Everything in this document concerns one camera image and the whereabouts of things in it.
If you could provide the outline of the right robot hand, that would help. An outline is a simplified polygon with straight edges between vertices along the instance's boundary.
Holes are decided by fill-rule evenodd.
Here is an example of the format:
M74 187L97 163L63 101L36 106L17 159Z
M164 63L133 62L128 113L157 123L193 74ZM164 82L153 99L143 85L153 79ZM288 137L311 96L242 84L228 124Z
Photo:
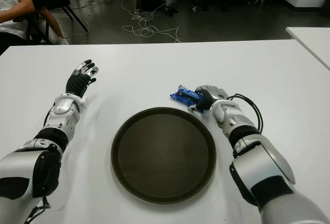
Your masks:
M198 86L195 92L201 96L195 105L199 111L209 110L211 105L217 100L228 98L227 93L223 89L211 85Z

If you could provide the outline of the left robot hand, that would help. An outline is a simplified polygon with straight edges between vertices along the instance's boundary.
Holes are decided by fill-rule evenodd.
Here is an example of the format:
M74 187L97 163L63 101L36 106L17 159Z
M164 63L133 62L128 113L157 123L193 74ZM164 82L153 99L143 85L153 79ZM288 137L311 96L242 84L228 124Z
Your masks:
M70 75L65 92L82 98L89 85L96 81L95 76L98 74L98 67L91 59L79 64Z

